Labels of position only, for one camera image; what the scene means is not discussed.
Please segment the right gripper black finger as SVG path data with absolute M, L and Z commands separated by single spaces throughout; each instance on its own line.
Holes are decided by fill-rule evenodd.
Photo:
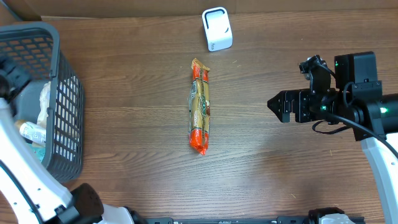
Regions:
M 286 102 L 290 102 L 290 91 L 281 91 L 276 96 L 271 98 L 267 105 L 269 108 L 283 108 Z
M 279 105 L 269 105 L 268 108 L 277 116 L 281 123 L 290 122 L 290 111 Z

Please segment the orange spaghetti packet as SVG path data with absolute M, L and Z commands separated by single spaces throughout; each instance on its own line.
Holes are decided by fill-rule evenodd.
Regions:
M 210 132 L 210 68 L 197 58 L 192 60 L 192 82 L 188 96 L 189 143 L 201 155 L 205 155 L 209 145 Z

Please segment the beige pouch bag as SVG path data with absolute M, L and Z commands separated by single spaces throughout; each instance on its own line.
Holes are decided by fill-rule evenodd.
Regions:
M 39 101 L 40 101 L 40 113 L 37 117 L 37 124 L 42 128 L 47 127 L 47 108 L 50 103 L 50 91 L 51 91 L 51 81 L 46 83 L 40 92 Z

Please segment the teal snack packet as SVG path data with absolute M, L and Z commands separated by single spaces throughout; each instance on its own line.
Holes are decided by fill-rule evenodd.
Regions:
M 34 155 L 38 158 L 40 162 L 43 161 L 45 157 L 45 147 L 36 145 L 36 144 L 28 144 Z

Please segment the white tube with gold cap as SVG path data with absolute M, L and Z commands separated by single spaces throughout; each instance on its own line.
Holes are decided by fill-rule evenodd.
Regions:
M 46 129 L 38 124 L 26 120 L 17 120 L 15 125 L 20 135 L 33 143 L 45 147 L 46 145 Z

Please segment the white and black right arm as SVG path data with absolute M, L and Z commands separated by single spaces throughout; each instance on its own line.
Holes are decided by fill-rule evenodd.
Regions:
M 383 94 L 374 52 L 337 55 L 334 67 L 319 55 L 308 58 L 299 69 L 310 86 L 280 91 L 267 107 L 282 123 L 294 114 L 313 131 L 323 122 L 343 124 L 329 135 L 352 129 L 371 166 L 384 220 L 397 223 L 397 95 Z

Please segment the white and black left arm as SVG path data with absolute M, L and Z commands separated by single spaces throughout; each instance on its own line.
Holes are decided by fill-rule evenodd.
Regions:
M 17 130 L 10 104 L 30 75 L 1 57 L 1 192 L 19 223 L 142 223 L 126 207 L 105 205 L 89 184 L 69 191 L 33 155 Z

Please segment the white barcode scanner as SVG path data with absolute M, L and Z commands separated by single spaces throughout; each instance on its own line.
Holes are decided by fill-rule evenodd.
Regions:
M 233 34 L 228 12 L 224 7 L 205 10 L 202 15 L 208 50 L 215 52 L 228 49 L 233 44 Z

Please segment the dark grey plastic basket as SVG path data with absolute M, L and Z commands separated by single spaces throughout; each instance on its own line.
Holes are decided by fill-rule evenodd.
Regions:
M 32 78 L 12 102 L 14 120 L 37 122 L 40 93 L 49 86 L 42 164 L 61 183 L 76 179 L 83 169 L 85 91 L 60 50 L 58 31 L 44 22 L 2 26 L 1 55 Z

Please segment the black mounting rail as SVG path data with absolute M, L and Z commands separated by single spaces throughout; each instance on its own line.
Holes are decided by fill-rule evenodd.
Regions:
M 131 210 L 134 223 L 138 224 L 366 224 L 364 217 L 349 217 L 337 207 L 317 208 L 308 215 L 278 216 L 276 218 L 197 218 L 174 219 L 171 217 L 146 218 Z

